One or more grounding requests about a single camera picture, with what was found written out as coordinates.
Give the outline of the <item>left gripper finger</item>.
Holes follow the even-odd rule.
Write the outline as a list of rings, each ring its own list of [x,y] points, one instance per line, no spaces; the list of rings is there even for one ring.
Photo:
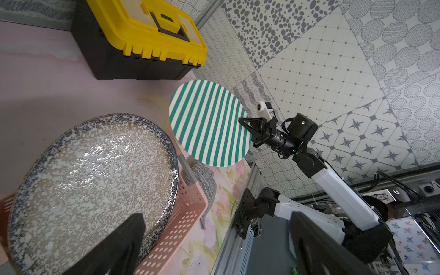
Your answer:
[[[132,275],[145,233],[143,214],[134,213],[65,275]]]

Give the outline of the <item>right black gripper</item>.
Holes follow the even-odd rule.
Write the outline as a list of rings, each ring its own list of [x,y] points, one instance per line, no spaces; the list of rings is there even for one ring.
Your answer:
[[[318,130],[318,125],[301,113],[286,119],[282,130],[277,129],[275,118],[270,122],[265,118],[239,118],[238,122],[250,132],[254,146],[266,143],[281,159],[306,155],[307,144]]]

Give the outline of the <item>green striped plate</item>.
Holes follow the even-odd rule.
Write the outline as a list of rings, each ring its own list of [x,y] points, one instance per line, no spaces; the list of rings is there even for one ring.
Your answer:
[[[180,85],[168,114],[178,143],[205,165],[234,165],[245,158],[252,144],[251,133],[239,123],[248,116],[244,106],[215,82],[191,80]]]

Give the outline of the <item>grey knitted cloth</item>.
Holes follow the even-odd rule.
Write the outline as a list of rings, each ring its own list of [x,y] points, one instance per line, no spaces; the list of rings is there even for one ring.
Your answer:
[[[195,178],[199,182],[206,198],[208,201],[207,209],[204,212],[202,218],[201,218],[201,227],[203,230],[206,229],[206,217],[211,210],[214,199],[217,192],[217,184],[214,179],[214,172],[206,167],[203,163],[200,163],[198,161],[195,161],[191,165],[191,169],[195,175]]]

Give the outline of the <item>speckled grey plate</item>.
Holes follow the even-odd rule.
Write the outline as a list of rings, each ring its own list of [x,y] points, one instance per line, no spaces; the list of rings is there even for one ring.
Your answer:
[[[139,264],[170,219],[178,183],[175,148],[157,125],[129,113],[85,121],[42,154],[17,191],[12,262],[23,275],[60,275],[141,213]]]

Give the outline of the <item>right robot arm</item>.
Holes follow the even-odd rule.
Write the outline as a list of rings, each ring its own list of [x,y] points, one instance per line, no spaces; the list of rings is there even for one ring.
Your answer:
[[[302,114],[283,122],[239,118],[251,133],[255,147],[267,144],[298,168],[341,207],[345,218],[321,213],[266,187],[254,197],[246,189],[234,216],[233,227],[245,239],[251,223],[266,215],[289,222],[296,260],[303,275],[369,275],[369,264],[393,238],[375,207],[369,205],[314,149],[308,147],[318,126]]]

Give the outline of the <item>pink plastic dish rack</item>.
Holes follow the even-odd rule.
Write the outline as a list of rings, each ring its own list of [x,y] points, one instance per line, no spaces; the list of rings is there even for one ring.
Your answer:
[[[16,193],[12,197],[8,214],[2,215],[1,217],[1,243],[6,245],[10,259],[8,229],[9,217],[15,197]],[[206,206],[207,199],[202,194],[200,185],[195,184],[188,186],[179,178],[175,205],[170,219],[152,251],[141,263],[136,263],[134,274],[161,274],[206,210]]]

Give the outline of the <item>yellow black toolbox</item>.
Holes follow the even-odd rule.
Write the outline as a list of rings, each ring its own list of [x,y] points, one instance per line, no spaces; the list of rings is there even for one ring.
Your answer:
[[[166,1],[78,1],[71,32],[98,80],[180,80],[207,61],[192,18]]]

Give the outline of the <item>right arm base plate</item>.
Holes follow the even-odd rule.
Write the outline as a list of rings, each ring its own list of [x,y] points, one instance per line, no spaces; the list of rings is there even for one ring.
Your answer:
[[[233,218],[232,226],[242,240],[246,239],[252,221],[263,216],[255,200],[251,191],[246,188]]]

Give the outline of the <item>aluminium mounting rail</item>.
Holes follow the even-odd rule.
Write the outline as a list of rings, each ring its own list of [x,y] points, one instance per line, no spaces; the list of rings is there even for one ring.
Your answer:
[[[258,196],[264,187],[259,168],[252,163],[246,188],[253,197]],[[215,261],[211,275],[245,275],[250,260],[253,245],[253,230],[248,229],[245,239],[242,239],[231,224]]]

